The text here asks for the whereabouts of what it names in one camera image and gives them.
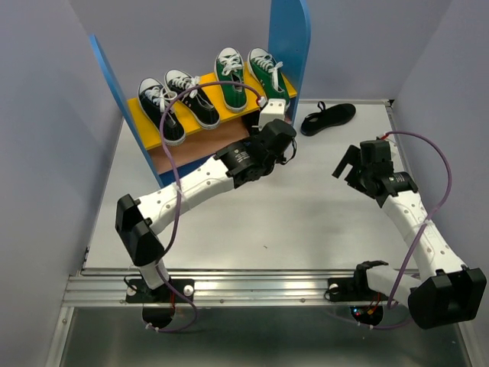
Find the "black canvas sneaker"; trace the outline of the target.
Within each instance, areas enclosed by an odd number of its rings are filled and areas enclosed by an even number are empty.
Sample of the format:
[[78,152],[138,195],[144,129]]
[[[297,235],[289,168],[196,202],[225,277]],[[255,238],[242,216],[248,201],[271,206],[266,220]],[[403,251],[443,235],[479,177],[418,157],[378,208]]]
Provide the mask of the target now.
[[160,81],[148,77],[138,87],[138,100],[143,113],[155,127],[163,127],[164,141],[167,145],[177,146],[184,142],[186,133],[173,109],[166,114],[165,108],[176,98],[176,93],[167,89]]
[[[191,76],[182,70],[169,70],[164,76],[164,82],[169,90],[181,94],[183,91],[199,85],[200,78]],[[200,127],[210,130],[219,126],[219,113],[202,89],[194,89],[185,93],[181,102],[192,113]]]

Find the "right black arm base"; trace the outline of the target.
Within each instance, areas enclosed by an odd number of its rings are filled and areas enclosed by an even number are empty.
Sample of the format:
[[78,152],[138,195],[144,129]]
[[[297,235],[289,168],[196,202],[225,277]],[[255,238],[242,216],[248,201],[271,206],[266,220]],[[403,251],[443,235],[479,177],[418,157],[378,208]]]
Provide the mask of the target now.
[[331,302],[377,301],[378,294],[368,287],[366,281],[350,278],[329,278],[324,298]]

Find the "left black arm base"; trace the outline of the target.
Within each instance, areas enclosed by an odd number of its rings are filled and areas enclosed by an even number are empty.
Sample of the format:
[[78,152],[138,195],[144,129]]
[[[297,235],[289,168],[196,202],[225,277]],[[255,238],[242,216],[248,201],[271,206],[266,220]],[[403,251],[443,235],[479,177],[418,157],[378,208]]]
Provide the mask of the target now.
[[[181,296],[173,294],[172,290],[165,285],[156,290],[151,290],[140,275],[131,274],[129,277],[124,277],[126,296],[125,301],[128,304],[175,304],[186,303]],[[190,278],[171,278],[170,283],[182,295],[190,300],[193,300],[195,290],[195,281]]]

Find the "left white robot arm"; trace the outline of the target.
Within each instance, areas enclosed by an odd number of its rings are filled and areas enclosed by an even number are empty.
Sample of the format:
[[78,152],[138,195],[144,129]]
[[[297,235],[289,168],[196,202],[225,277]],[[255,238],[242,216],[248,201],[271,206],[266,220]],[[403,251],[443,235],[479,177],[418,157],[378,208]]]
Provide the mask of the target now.
[[164,247],[157,236],[199,204],[259,180],[276,164],[284,164],[284,153],[295,144],[295,137],[289,123],[275,119],[256,135],[220,149],[175,183],[137,199],[126,194],[118,200],[115,230],[141,273],[144,293],[151,300],[164,300],[170,292]]

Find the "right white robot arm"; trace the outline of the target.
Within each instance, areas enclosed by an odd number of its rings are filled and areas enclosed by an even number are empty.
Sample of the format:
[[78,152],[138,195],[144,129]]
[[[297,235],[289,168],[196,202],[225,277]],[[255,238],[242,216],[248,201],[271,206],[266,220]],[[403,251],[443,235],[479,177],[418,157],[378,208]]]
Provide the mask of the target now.
[[329,279],[325,294],[330,301],[390,298],[407,307],[414,323],[424,330],[473,320],[487,279],[481,269],[469,268],[444,240],[413,178],[394,170],[390,144],[373,140],[349,146],[333,177],[340,177],[348,165],[347,185],[375,200],[396,226],[419,276],[395,270],[385,261],[364,261],[350,278]]

